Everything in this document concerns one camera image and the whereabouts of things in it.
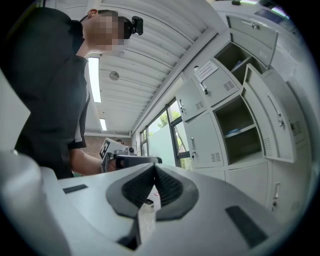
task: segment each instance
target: ventilation slot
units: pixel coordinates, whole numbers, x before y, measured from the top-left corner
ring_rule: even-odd
[[[264,148],[265,150],[271,150],[271,142],[269,138],[264,138],[263,139],[264,142]]]
[[[231,89],[235,88],[235,85],[234,85],[231,81],[229,81],[229,82],[225,83],[225,84],[223,85],[223,87],[224,87],[227,91],[230,91]]]
[[[231,89],[235,88],[235,85],[231,81],[229,81],[227,84],[230,86]]]
[[[204,108],[205,106],[204,106],[203,102],[200,101],[199,103],[195,104],[195,107],[196,107],[197,110],[199,110],[199,109]]]
[[[220,161],[221,161],[220,153],[211,154],[211,162],[220,162]]]
[[[292,128],[293,136],[297,136],[298,134],[302,133],[299,121],[296,121],[296,122],[292,123],[291,124],[291,128]]]

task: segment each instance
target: ear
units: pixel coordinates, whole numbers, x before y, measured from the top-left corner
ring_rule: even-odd
[[[90,19],[90,18],[94,17],[97,14],[98,14],[98,10],[97,9],[91,9],[91,10],[88,11],[87,15],[88,15],[88,18]]]

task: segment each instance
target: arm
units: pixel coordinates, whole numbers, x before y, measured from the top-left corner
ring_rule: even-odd
[[[81,175],[100,174],[101,161],[98,158],[90,156],[79,148],[69,150],[71,169]]]

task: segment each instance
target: window frame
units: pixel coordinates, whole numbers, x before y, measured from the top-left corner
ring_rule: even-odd
[[[155,118],[153,118],[151,120],[151,122],[149,122],[148,125],[145,126],[145,128],[140,132],[140,140],[141,140],[143,138],[143,132],[146,131],[146,139],[144,141],[140,142],[140,148],[142,148],[143,144],[146,143],[147,155],[149,156],[149,126],[155,120],[157,120],[164,112],[166,112],[169,130],[170,130],[170,136],[171,136],[171,143],[172,143],[172,147],[173,147],[175,166],[181,168],[180,159],[191,158],[191,155],[190,155],[190,150],[186,151],[186,152],[182,152],[182,153],[178,152],[178,139],[177,139],[176,133],[175,133],[175,126],[182,122],[182,117],[180,115],[177,119],[171,120],[172,114],[171,114],[171,109],[170,109],[170,106],[176,101],[177,101],[176,97],[174,97],[172,100],[170,100],[170,102],[168,104],[166,104],[164,106],[164,108],[155,116]]]

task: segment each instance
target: paper label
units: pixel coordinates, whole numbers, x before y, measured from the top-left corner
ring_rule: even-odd
[[[194,75],[201,83],[208,76],[213,74],[217,69],[218,67],[211,60],[209,60],[206,64],[204,64],[203,67],[201,67],[197,72],[195,72]]]

